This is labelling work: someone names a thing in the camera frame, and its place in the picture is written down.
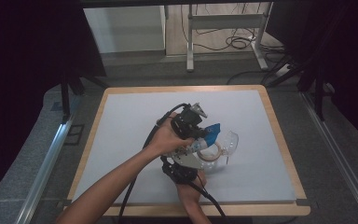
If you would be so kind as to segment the person's left hand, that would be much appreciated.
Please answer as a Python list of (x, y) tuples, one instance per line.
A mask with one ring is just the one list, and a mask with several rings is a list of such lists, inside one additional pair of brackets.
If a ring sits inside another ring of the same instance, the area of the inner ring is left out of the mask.
[(166, 120), (158, 127), (158, 130), (150, 140), (147, 148), (158, 156), (175, 151), (177, 148), (188, 147), (195, 141), (194, 138), (182, 139), (172, 129), (171, 120), (176, 116), (172, 112)]

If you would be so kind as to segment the white metal desk frame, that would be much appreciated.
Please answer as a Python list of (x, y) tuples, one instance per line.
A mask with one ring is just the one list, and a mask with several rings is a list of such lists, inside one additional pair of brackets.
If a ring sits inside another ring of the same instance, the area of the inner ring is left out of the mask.
[(261, 13), (240, 15), (194, 15), (192, 6), (188, 6), (187, 22), (187, 48), (186, 48), (186, 70), (194, 71), (193, 31), (205, 29), (239, 29), (255, 28), (257, 35), (251, 38), (251, 47), (262, 71), (268, 70), (268, 65), (260, 49), (261, 40), (268, 23), (271, 2)]

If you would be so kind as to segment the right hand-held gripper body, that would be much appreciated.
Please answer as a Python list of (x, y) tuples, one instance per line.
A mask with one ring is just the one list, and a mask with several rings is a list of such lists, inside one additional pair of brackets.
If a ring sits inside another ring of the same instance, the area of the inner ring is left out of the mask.
[(193, 147), (180, 147), (172, 153), (162, 155), (162, 171), (175, 184), (188, 184), (200, 178), (202, 165), (194, 155)]

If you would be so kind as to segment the white power strip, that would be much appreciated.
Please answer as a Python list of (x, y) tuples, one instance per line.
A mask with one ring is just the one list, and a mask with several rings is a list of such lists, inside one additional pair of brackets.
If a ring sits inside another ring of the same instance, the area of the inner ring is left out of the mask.
[(275, 76), (281, 77), (281, 76), (285, 75), (286, 73), (288, 73), (291, 69), (292, 69), (292, 65), (287, 63), (275, 73)]

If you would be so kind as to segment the glass pitcher with wooden collar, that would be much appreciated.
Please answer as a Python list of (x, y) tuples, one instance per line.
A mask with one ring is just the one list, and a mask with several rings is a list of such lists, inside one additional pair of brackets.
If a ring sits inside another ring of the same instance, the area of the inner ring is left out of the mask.
[(215, 170), (222, 159), (228, 165), (229, 158), (235, 153), (239, 143), (239, 136), (228, 132), (222, 143), (215, 141), (211, 146), (197, 153), (201, 167), (206, 171)]

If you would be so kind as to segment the aluminium floor rail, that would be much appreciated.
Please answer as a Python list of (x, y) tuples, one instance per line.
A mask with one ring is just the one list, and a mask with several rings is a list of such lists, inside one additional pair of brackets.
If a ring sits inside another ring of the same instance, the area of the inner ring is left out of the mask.
[(38, 206), (51, 172), (60, 155), (63, 143), (72, 126), (73, 119), (73, 115), (65, 116), (60, 124), (14, 224), (30, 224), (34, 211)]
[(320, 119), (317, 113), (314, 110), (314, 102), (308, 93), (301, 92), (299, 94), (303, 99), (309, 113), (310, 117), (315, 123), (315, 126), (320, 133), (322, 139), (324, 140), (328, 150), (332, 154), (332, 158), (335, 161), (338, 170), (341, 172), (341, 175), (345, 179), (355, 201), (358, 203), (358, 177), (355, 172), (352, 170), (349, 162), (345, 158), (341, 148), (337, 144), (336, 139), (331, 134), (326, 123)]

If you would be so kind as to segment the dark curtain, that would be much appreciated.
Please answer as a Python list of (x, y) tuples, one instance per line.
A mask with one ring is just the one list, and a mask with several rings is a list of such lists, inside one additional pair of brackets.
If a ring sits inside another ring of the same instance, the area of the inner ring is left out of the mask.
[(331, 85), (333, 103), (358, 130), (358, 0), (276, 0), (267, 32), (304, 70), (298, 89)]
[(80, 0), (0, 0), (0, 181), (63, 76), (104, 67)]

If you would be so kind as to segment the blue and white milk carton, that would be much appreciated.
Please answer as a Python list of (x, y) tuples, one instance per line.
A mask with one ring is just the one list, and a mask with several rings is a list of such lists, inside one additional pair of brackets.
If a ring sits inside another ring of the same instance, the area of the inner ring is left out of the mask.
[(218, 134), (220, 134), (220, 124), (215, 123), (204, 129), (206, 135), (198, 138), (193, 144), (192, 148), (194, 152), (201, 151), (213, 145), (217, 139)]

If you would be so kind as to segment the person's right hand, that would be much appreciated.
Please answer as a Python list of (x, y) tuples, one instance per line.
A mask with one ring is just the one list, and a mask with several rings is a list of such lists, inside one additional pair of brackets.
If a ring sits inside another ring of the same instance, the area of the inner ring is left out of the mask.
[[(198, 170), (196, 179), (193, 184), (201, 189), (206, 185), (206, 177), (203, 171)], [(200, 193), (188, 184), (177, 184), (177, 193), (182, 204), (199, 203)]]

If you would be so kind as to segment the black metal stand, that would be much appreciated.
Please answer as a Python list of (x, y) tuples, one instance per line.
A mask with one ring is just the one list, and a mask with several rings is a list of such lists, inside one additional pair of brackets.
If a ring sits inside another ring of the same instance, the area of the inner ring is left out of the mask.
[(109, 88), (109, 85), (106, 82), (98, 79), (97, 77), (89, 75), (70, 76), (63, 73), (61, 75), (62, 124), (67, 123), (71, 116), (69, 90), (72, 90), (75, 95), (83, 95), (85, 92), (85, 87), (81, 81), (81, 78), (90, 81), (91, 83), (103, 88), (104, 90)]
[(267, 88), (273, 88), (284, 81), (288, 80), (295, 75), (303, 72), (300, 80), (297, 82), (296, 87), (299, 91), (304, 92), (310, 89), (311, 85), (314, 85), (314, 112), (317, 117), (324, 121), (323, 114), (323, 98), (324, 98), (324, 75), (323, 75), (323, 67), (321, 66), (321, 57), (316, 54), (310, 56), (305, 62), (301, 63), (294, 69), (289, 70), (285, 74), (280, 77), (275, 78), (274, 80), (267, 82), (268, 76), (266, 75), (261, 84)]

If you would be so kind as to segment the white cabinet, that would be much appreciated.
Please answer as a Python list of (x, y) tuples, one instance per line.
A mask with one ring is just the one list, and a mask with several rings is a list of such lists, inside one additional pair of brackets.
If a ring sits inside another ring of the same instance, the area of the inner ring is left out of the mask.
[(163, 6), (85, 8), (101, 53), (165, 50)]

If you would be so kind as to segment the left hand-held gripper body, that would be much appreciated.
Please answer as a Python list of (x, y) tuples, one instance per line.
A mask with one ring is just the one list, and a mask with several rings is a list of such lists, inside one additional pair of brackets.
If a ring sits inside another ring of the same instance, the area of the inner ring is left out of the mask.
[(207, 115), (199, 103), (185, 105), (183, 111), (172, 119), (172, 129), (182, 139), (198, 139), (202, 118), (207, 118)]

